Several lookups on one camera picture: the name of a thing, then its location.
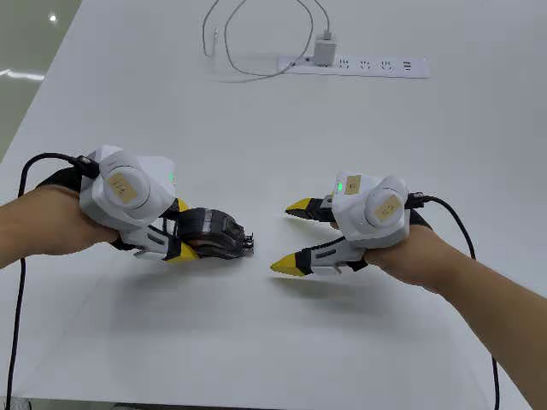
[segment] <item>beige label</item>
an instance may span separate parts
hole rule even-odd
[[[376,218],[383,222],[392,216],[400,207],[401,203],[396,196],[392,195],[374,211],[374,214],[376,215]]]
[[[353,175],[345,180],[345,195],[355,195],[361,188],[361,175]]]
[[[109,178],[109,185],[123,203],[129,203],[138,196],[129,181],[121,173],[112,175]]]

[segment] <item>power adapter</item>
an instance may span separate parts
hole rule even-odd
[[[334,64],[336,55],[336,38],[328,30],[315,39],[314,56],[312,62],[316,66],[330,67]]]

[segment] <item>white table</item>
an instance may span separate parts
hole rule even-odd
[[[305,15],[291,2],[275,3],[242,10],[232,35],[236,54],[297,52]],[[482,261],[546,295],[547,25],[540,16],[547,5],[325,5],[344,52],[428,56],[432,78],[286,75],[226,84],[218,81],[227,76],[221,59],[200,55],[208,4],[84,2],[0,166],[0,199],[15,195],[22,164],[36,153],[116,144],[175,160],[180,195],[233,214],[255,233],[256,254],[166,266],[104,245],[30,259],[16,395],[315,409],[491,407],[490,359],[439,297],[374,268],[300,280],[268,267],[337,236],[285,217],[285,206],[330,191],[340,169],[394,173],[412,190],[452,203]],[[30,185],[56,167],[37,165]],[[429,205],[423,214],[465,249],[445,211]],[[18,273],[15,264],[0,275],[2,369]],[[502,395],[503,408],[528,408],[504,374]]]

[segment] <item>power strip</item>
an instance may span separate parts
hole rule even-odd
[[[278,69],[284,69],[295,59],[295,56],[280,56],[278,58]],[[426,58],[380,58],[342,55],[336,56],[334,65],[331,67],[316,66],[312,62],[311,56],[303,57],[286,73],[398,77],[405,79],[427,79],[430,77],[429,61]]]

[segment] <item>human hand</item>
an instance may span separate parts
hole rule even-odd
[[[15,242],[15,259],[72,254],[95,243],[115,241],[118,232],[87,217],[78,198],[67,188],[46,185],[2,206],[0,223]]]
[[[435,293],[441,293],[454,278],[457,267],[468,260],[421,225],[411,225],[409,237],[391,248],[368,250],[364,259],[405,284],[419,285]]]

